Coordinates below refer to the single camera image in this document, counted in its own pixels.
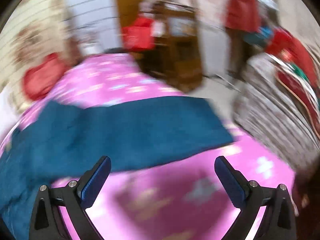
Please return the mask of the teal quilted down jacket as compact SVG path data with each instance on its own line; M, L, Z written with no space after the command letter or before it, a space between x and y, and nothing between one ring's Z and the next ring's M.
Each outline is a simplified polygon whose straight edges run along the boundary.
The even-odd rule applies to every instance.
M86 109L50 101L34 123L13 131L1 155L1 218L16 239L27 239L39 187L79 177L103 155L114 172L141 170L233 141L201 98L165 96Z

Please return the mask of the pink floral bed cover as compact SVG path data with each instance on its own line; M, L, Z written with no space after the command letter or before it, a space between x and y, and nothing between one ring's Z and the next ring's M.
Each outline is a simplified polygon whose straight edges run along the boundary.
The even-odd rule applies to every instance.
M130 55L91 57L69 70L46 98L34 103L15 129L34 123L50 101L86 109L165 96L187 95L142 73ZM232 122L222 124L233 137L229 145L141 170L114 172L111 168L97 200L87 210L101 236L221 239L240 212L215 174L214 162L221 155L261 186L292 186L294 173L289 165ZM1 155L10 148L14 130L3 142ZM76 178L60 178L48 186L65 186Z

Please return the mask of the patterned blanket pile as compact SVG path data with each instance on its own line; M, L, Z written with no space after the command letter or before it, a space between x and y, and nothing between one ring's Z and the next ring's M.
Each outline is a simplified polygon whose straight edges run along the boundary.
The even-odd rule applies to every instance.
M247 60L233 119L296 172L319 165L319 37L304 40L276 27L266 48Z

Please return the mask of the red heart-shaped cushion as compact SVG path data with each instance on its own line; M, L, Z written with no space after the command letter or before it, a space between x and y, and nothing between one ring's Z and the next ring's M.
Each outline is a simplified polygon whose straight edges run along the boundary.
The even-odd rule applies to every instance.
M25 96L31 101L45 98L67 70L69 65L60 59L58 53L45 56L40 65L25 72L22 78Z

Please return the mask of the beige floral large pillow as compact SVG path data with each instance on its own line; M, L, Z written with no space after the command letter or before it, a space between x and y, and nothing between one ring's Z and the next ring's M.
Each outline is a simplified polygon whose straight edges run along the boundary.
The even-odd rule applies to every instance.
M75 64L68 16L65 0L23 0L1 31L1 87L9 87L9 102L16 111L31 104L22 90L29 68L51 53Z

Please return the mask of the wooden chair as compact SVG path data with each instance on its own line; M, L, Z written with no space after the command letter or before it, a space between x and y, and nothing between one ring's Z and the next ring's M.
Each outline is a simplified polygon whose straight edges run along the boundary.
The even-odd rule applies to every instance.
M202 83L196 9L170 1L156 1L151 15L164 28L155 47L142 53L142 72L165 81L184 93Z

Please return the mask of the red plastic bag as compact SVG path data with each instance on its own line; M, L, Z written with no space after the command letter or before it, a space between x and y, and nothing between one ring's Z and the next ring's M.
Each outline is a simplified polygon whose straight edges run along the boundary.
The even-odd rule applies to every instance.
M130 52L153 50L152 28L155 20L138 17L131 25L122 28L124 48Z

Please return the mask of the red cloth on furniture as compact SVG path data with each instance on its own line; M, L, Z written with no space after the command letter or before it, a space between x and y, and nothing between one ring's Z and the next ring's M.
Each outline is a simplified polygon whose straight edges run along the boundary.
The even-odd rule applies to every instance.
M228 0L225 27L255 33L261 19L256 0Z

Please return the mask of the white slatted headboard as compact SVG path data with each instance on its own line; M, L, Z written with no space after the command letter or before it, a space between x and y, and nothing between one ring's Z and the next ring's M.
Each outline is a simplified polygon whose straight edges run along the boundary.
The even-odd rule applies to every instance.
M5 13L5 24L23 0L14 0ZM68 23L76 43L95 35L102 50L121 46L120 23L116 0L65 0Z

